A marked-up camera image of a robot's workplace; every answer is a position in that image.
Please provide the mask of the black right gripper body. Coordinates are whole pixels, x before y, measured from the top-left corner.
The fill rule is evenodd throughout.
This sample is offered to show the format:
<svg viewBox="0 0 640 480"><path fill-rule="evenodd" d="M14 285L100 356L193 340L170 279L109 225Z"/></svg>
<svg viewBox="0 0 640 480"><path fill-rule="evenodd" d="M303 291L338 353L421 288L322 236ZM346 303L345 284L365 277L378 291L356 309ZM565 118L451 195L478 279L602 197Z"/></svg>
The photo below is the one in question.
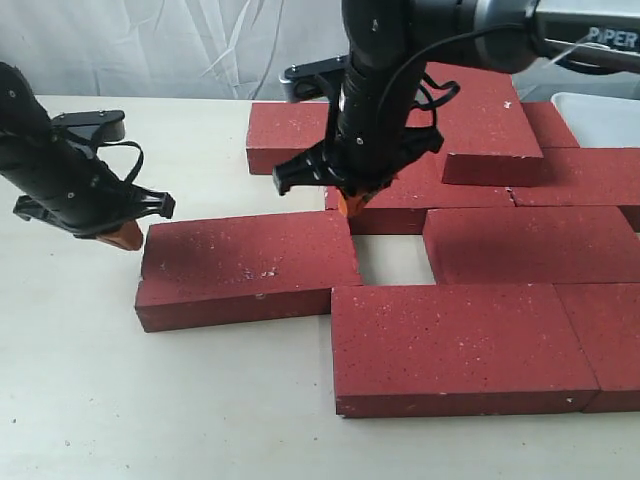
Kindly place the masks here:
<svg viewBox="0 0 640 480"><path fill-rule="evenodd" d="M397 173L427 152L437 153L444 138L433 120L409 127L425 67L358 67L347 60L339 91L329 101L324 138L273 168L283 196L298 186L332 186L345 195L372 196L389 187Z"/></svg>

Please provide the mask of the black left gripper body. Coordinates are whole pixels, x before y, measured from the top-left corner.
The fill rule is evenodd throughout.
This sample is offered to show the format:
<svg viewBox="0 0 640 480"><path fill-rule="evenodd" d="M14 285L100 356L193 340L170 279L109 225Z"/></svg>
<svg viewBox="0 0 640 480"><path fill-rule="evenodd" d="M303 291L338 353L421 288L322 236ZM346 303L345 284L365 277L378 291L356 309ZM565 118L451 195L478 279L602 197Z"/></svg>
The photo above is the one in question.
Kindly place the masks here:
<svg viewBox="0 0 640 480"><path fill-rule="evenodd" d="M119 178L97 156L97 148L54 136L34 143L1 137L1 176L21 190L13 213L38 220L77 238L112 233L150 215L173 216L175 200L134 183L144 161L139 153L131 171Z"/></svg>

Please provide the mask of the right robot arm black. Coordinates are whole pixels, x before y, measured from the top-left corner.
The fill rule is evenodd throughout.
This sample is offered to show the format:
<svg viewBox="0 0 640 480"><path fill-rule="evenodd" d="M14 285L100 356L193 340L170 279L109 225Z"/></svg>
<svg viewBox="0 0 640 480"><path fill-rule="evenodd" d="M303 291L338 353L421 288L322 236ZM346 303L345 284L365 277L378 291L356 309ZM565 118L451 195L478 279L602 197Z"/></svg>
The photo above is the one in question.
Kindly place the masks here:
<svg viewBox="0 0 640 480"><path fill-rule="evenodd" d="M626 1L345 1L341 12L348 52L281 78L292 103L328 100L324 138L272 178L280 194L336 188L349 217L441 149L435 125L407 123L412 111L436 112L459 93L454 81L437 85L429 63L504 74L540 58L586 75L639 69L639 10Z"/></svg>

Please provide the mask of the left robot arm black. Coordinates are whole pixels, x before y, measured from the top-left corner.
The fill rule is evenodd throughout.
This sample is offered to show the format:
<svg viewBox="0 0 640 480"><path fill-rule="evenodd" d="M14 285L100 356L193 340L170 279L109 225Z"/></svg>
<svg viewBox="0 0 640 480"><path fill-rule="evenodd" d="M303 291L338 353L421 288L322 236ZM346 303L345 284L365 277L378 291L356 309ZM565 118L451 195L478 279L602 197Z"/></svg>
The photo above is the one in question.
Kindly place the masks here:
<svg viewBox="0 0 640 480"><path fill-rule="evenodd" d="M21 71L1 66L1 175L21 191L13 212L78 239L126 251L143 245L138 221L173 216L167 192L135 184L144 158L125 178L102 161L102 148L137 148L125 138L121 110L62 113L50 117Z"/></svg>

